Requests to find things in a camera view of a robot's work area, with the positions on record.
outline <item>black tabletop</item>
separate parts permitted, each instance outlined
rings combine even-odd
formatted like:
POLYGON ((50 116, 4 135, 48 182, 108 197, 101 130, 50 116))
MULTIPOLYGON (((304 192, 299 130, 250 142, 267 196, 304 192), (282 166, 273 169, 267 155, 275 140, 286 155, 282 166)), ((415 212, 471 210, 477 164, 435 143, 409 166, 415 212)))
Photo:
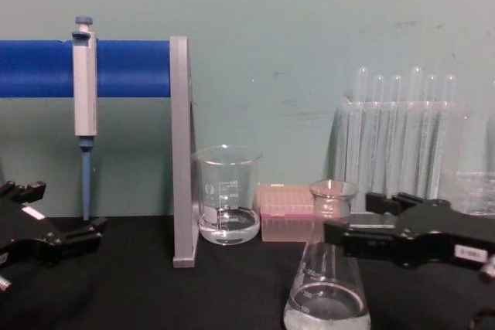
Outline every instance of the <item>black tabletop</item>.
MULTIPOLYGON (((3 270, 13 286, 0 298, 0 329, 283 329, 303 244, 200 238, 196 267, 174 269, 172 239, 171 217, 113 218, 96 254, 3 270)), ((495 306, 495 286, 461 268, 363 260, 360 272, 376 330, 465 330, 475 311, 495 306)))

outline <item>gray stand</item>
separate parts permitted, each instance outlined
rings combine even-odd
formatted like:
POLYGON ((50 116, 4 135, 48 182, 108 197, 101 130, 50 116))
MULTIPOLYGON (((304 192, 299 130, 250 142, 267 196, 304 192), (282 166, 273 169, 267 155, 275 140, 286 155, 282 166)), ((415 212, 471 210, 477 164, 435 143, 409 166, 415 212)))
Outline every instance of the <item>gray stand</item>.
POLYGON ((194 139, 191 69, 185 36, 170 38, 170 97, 172 101, 173 226, 175 268, 194 267, 198 240, 198 201, 191 154, 194 139))

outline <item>glassware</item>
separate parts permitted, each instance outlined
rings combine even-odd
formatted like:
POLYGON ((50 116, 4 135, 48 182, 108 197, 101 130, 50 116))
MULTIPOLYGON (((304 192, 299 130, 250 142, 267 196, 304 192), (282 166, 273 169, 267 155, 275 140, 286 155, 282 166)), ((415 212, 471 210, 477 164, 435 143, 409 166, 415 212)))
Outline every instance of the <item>glassware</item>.
POLYGON ((248 146, 221 145, 193 154, 200 183, 201 235, 212 243, 234 245, 260 229, 253 210, 261 153, 248 146))
POLYGON ((284 310, 287 330, 369 330, 370 316, 357 262, 325 243, 328 219, 349 222, 357 187, 327 180, 311 185, 313 229, 284 310))

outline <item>teal wall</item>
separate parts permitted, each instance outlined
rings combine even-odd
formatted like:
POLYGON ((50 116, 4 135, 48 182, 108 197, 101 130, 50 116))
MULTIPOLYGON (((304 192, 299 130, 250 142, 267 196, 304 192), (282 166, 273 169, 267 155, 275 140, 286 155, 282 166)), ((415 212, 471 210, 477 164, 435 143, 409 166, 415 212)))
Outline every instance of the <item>teal wall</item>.
MULTIPOLYGON (((253 145, 261 182, 326 174, 333 112, 361 64, 454 73, 471 110, 461 169, 493 170, 493 0, 0 0, 0 39, 69 39, 75 15, 101 39, 190 37, 199 147, 253 145)), ((0 102, 6 179, 49 183, 39 209, 80 213, 69 100, 0 102)), ((167 213, 169 102, 101 100, 94 210, 167 213)))

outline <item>blue horizontal bar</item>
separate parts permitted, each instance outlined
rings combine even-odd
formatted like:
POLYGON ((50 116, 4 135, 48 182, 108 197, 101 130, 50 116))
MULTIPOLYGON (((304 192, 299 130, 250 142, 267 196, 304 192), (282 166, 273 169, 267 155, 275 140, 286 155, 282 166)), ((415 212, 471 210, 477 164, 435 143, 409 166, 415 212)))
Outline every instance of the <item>blue horizontal bar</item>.
MULTIPOLYGON (((169 42, 98 40, 99 97, 170 97, 169 42)), ((0 97, 72 97, 72 41, 0 41, 0 97)))

